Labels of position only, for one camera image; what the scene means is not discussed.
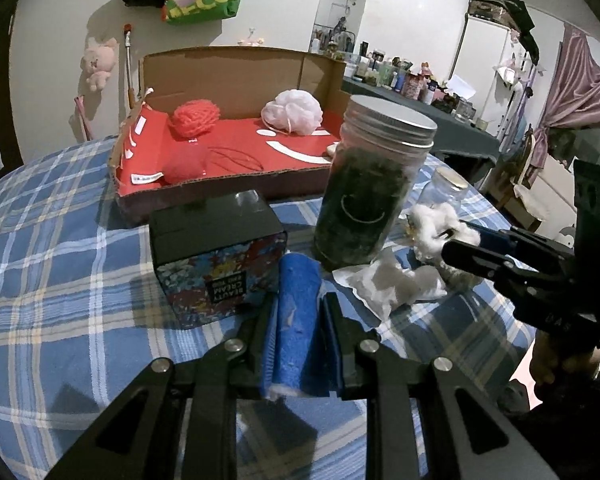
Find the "person's right hand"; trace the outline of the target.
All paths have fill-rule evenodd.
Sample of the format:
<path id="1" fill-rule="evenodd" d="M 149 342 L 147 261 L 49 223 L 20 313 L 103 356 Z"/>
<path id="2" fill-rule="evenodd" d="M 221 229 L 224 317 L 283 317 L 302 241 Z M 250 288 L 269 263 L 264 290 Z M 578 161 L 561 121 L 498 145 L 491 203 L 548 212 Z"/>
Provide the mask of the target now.
<path id="1" fill-rule="evenodd" d="M 588 382 L 600 372 L 600 347 L 584 350 L 573 340 L 538 330 L 529 370 L 537 387 Z"/>

